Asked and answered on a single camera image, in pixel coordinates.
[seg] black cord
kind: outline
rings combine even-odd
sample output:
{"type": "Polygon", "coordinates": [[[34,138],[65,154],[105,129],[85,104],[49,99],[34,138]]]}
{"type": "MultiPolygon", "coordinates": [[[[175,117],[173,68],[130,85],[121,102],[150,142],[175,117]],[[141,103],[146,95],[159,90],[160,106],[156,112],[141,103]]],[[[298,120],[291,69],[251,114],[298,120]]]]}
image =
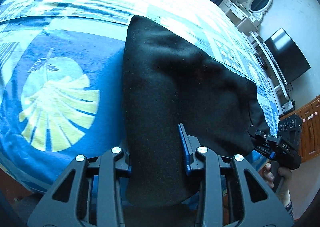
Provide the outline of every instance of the black cord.
{"type": "MultiPolygon", "coordinates": [[[[282,80],[278,79],[278,78],[277,78],[277,77],[275,77],[275,76],[269,76],[269,77],[276,78],[277,80],[279,80],[280,82],[282,82],[282,83],[283,83],[283,81],[282,81],[282,80]]],[[[288,90],[288,91],[293,91],[293,86],[292,86],[292,84],[291,84],[291,83],[289,83],[288,85],[291,85],[291,89],[288,89],[288,88],[286,87],[286,85],[284,85],[285,89],[286,89],[286,90],[288,90]]]]}

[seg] human hand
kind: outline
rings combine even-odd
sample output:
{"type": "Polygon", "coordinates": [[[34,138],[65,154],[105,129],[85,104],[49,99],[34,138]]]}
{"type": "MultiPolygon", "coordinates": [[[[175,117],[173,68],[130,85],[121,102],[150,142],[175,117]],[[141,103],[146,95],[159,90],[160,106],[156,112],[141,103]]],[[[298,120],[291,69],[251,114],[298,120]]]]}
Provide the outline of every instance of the human hand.
{"type": "MultiPolygon", "coordinates": [[[[266,181],[266,183],[270,186],[270,188],[274,187],[274,175],[270,172],[271,164],[266,164],[266,169],[263,172],[262,177],[266,181]]],[[[284,177],[283,184],[277,194],[279,200],[282,202],[284,206],[287,206],[290,203],[290,193],[289,193],[289,184],[292,178],[292,172],[290,169],[285,167],[279,167],[278,174],[284,177]]]]}

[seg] blue bedspread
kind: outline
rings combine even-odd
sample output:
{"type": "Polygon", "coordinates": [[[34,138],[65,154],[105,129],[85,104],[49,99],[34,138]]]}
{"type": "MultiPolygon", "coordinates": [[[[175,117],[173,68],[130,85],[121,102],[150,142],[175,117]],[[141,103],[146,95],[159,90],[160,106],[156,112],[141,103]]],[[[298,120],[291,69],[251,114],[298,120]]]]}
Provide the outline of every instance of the blue bedspread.
{"type": "MultiPolygon", "coordinates": [[[[0,164],[27,188],[45,192],[76,155],[102,155],[125,138],[122,55],[136,14],[254,81],[276,134],[279,118],[263,70],[209,0],[4,0],[0,164]]],[[[256,169],[266,161],[256,152],[248,160],[256,169]]]]}

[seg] tv screen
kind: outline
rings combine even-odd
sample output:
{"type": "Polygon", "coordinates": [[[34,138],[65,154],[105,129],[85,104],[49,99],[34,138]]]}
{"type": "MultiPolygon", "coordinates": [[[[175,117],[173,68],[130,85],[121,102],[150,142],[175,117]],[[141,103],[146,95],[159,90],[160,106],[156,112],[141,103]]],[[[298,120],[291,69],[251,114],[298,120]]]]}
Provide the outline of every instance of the tv screen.
{"type": "Polygon", "coordinates": [[[310,69],[308,61],[298,46],[282,28],[266,40],[265,44],[272,53],[273,61],[276,61],[276,65],[287,84],[310,69]]]}

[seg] silver screw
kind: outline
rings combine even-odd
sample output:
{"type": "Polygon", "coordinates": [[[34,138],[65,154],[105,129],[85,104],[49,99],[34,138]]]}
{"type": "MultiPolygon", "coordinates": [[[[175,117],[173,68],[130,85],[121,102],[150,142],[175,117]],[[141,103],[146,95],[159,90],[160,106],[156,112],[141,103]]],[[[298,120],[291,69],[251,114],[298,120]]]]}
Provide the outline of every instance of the silver screw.
{"type": "Polygon", "coordinates": [[[198,147],[199,153],[205,154],[205,153],[207,153],[207,151],[208,151],[208,149],[205,146],[198,147]]]}
{"type": "Polygon", "coordinates": [[[76,156],[76,161],[78,161],[78,162],[84,161],[84,155],[82,155],[82,154],[77,155],[76,156]]]}
{"type": "Polygon", "coordinates": [[[237,155],[235,155],[235,159],[236,159],[236,161],[241,162],[241,161],[244,160],[244,157],[243,157],[243,155],[241,155],[241,154],[237,154],[237,155]]]}
{"type": "Polygon", "coordinates": [[[114,147],[113,149],[111,149],[111,152],[114,153],[114,154],[118,154],[121,152],[121,148],[116,146],[114,147]]]}

